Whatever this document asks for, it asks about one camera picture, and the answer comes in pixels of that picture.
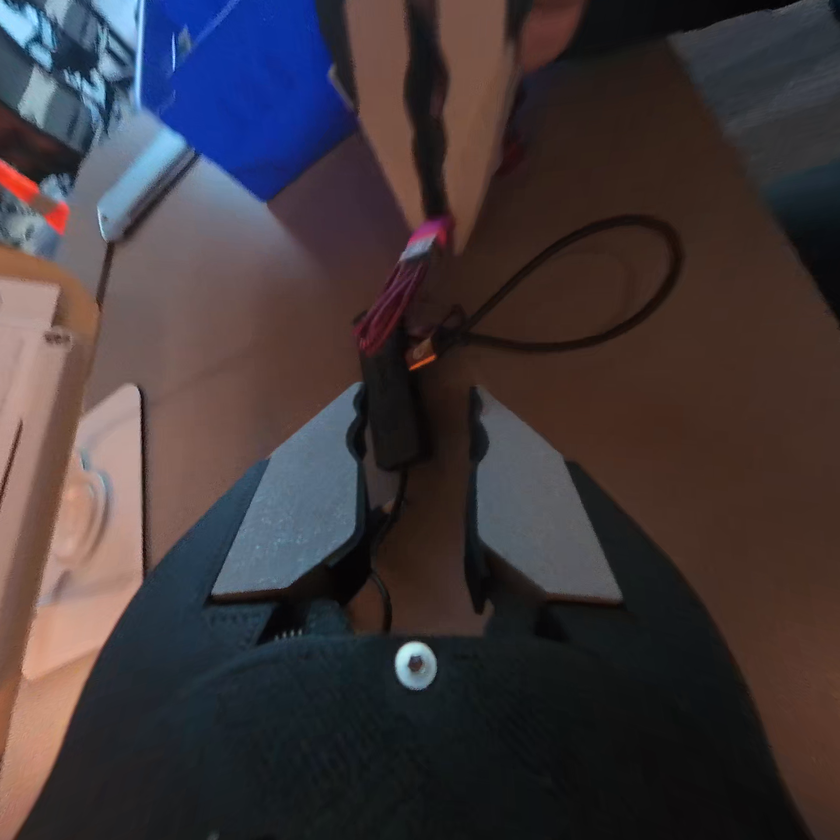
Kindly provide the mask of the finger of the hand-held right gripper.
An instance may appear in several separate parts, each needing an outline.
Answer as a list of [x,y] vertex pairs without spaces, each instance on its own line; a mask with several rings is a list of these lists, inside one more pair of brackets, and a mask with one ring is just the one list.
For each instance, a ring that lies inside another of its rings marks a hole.
[[322,2],[331,83],[351,106],[405,220],[440,215],[436,18],[436,2]]
[[519,82],[518,36],[505,1],[439,1],[444,64],[440,168],[452,253],[463,253],[501,162],[502,136]]

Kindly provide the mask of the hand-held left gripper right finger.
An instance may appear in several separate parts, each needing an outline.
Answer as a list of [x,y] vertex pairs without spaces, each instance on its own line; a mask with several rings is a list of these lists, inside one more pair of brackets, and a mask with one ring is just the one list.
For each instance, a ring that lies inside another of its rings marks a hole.
[[474,611],[502,586],[538,604],[623,593],[565,458],[481,386],[469,389],[465,579]]

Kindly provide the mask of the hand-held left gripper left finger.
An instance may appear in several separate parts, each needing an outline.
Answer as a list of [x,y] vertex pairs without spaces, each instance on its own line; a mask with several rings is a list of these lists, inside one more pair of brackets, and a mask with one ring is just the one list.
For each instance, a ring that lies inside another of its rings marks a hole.
[[214,601],[296,596],[366,525],[364,386],[353,383],[271,454],[214,583]]

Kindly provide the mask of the blue plastic box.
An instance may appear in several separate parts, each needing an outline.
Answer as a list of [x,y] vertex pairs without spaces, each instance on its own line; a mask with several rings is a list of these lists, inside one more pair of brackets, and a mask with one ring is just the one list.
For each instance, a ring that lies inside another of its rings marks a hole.
[[147,1],[142,105],[268,202],[356,130],[312,1]]

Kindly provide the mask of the black usb hub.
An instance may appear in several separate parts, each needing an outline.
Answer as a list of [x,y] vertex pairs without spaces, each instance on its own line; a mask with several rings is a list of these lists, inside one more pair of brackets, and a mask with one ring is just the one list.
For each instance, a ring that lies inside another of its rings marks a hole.
[[360,354],[374,461],[388,472],[409,469],[432,451],[419,380],[408,368],[407,350],[405,328],[398,325],[375,354]]

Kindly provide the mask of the black braided cable orange plugs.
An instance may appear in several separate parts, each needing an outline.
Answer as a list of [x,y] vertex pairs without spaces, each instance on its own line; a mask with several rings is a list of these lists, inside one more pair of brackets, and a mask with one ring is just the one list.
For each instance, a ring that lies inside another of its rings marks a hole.
[[[623,321],[609,329],[577,339],[559,341],[526,341],[503,338],[475,331],[475,327],[494,312],[513,291],[551,259],[588,238],[611,233],[623,228],[637,228],[657,237],[666,253],[665,273],[654,294],[645,304]],[[407,369],[416,372],[439,361],[458,347],[475,346],[511,354],[566,354],[589,350],[616,340],[649,320],[661,309],[677,287],[685,264],[684,242],[677,229],[664,219],[646,214],[624,214],[596,220],[554,240],[528,263],[511,276],[498,290],[483,302],[476,311],[465,314],[454,308],[446,320],[439,323],[428,336],[418,341],[406,352]]]

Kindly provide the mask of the person's right hand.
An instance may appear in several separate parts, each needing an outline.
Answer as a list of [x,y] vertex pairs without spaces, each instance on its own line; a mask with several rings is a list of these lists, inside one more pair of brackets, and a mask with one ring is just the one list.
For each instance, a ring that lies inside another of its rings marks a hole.
[[556,60],[571,44],[587,1],[533,1],[518,37],[518,63],[529,74]]

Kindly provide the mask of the white stand base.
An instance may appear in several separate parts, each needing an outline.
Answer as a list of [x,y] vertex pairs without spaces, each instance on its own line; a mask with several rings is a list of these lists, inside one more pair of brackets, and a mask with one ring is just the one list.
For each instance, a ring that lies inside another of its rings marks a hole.
[[126,384],[81,418],[28,633],[35,680],[96,653],[144,579],[142,395]]

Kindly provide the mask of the white flat device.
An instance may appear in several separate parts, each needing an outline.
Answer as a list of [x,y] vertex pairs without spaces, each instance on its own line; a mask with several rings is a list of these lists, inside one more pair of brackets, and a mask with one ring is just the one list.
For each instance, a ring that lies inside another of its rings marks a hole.
[[177,132],[161,127],[97,204],[98,226],[106,245],[131,236],[194,166],[198,153]]

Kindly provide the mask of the wooden sign board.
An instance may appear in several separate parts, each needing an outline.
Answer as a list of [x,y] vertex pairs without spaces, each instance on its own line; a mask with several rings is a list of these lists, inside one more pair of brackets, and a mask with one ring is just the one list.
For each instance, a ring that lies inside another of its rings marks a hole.
[[2,272],[59,289],[54,324],[24,377],[23,417],[13,423],[2,470],[2,714],[14,704],[80,421],[99,329],[99,307],[78,278],[53,262],[2,247]]

